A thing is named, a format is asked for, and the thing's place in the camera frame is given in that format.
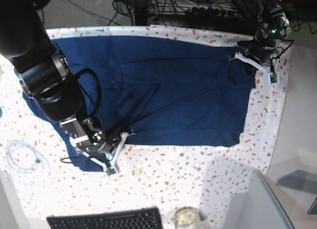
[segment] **colorful confetti pattern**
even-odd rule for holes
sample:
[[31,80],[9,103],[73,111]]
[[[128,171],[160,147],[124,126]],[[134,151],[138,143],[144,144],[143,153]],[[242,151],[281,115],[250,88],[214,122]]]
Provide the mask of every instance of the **colorful confetti pattern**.
[[[134,35],[151,36],[210,46],[235,46],[250,37],[172,27],[86,27],[48,30],[51,39]],[[127,145],[120,153],[121,173],[82,172],[59,159],[66,147],[53,127],[35,117],[22,99],[12,65],[0,56],[0,169],[5,170],[9,140],[23,139],[49,161],[53,184],[38,197],[20,194],[26,216],[113,212],[158,206],[165,229],[174,228],[173,214],[183,206],[200,208],[208,216],[202,228],[221,228],[230,200],[248,189],[252,170],[267,173],[281,120],[289,73],[290,50],[280,62],[281,83],[265,86],[256,74],[244,132],[231,148],[212,146]]]

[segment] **black keyboard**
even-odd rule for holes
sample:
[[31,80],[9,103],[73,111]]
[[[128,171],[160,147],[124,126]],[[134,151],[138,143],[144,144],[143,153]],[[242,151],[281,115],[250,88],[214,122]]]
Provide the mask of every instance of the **black keyboard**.
[[158,208],[47,220],[52,229],[163,229]]

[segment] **speckled tablecloth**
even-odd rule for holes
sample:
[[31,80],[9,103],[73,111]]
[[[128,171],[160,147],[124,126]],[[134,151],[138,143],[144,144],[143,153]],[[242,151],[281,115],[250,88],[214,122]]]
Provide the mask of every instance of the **speckled tablecloth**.
[[[173,27],[86,27],[48,30],[52,39],[98,36],[152,36],[210,46],[234,46],[247,36]],[[53,184],[44,195],[20,194],[29,217],[96,214],[158,206],[164,228],[174,228],[173,214],[183,206],[201,208],[202,228],[221,228],[231,197],[248,189],[252,170],[267,173],[283,110],[289,73],[288,50],[279,65],[281,83],[263,85],[256,74],[244,132],[231,148],[212,146],[127,145],[119,155],[121,174],[82,172],[59,159],[65,144],[52,126],[37,117],[22,99],[12,65],[0,56],[0,169],[6,169],[5,147],[11,139],[33,144],[49,161]]]

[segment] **blue object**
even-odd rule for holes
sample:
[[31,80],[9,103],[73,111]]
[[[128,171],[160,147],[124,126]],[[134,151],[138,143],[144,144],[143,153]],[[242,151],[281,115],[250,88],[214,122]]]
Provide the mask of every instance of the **blue object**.
[[[239,47],[210,47],[150,37],[100,36],[55,40],[74,73],[93,69],[102,85],[99,108],[106,130],[133,129],[129,144],[232,146],[243,132],[251,88]],[[93,78],[79,79],[96,100]],[[36,102],[31,110],[47,121]],[[88,109],[92,104],[86,99]],[[76,156],[58,122],[52,123]],[[76,164],[100,171],[92,161]]]

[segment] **blue cloth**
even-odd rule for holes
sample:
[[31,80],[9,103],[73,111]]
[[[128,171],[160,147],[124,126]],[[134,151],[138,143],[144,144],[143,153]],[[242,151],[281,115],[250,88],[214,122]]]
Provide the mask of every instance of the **blue cloth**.
[[[255,77],[244,63],[228,61],[238,47],[210,47],[167,39],[105,36],[54,40],[71,70],[93,69],[102,86],[99,108],[106,130],[120,124],[136,133],[129,144],[232,146],[243,132]],[[96,100],[89,75],[79,79]],[[36,102],[31,110],[47,120]],[[86,99],[89,111],[92,104]],[[57,122],[51,123],[75,156]],[[100,171],[91,161],[83,171]]]

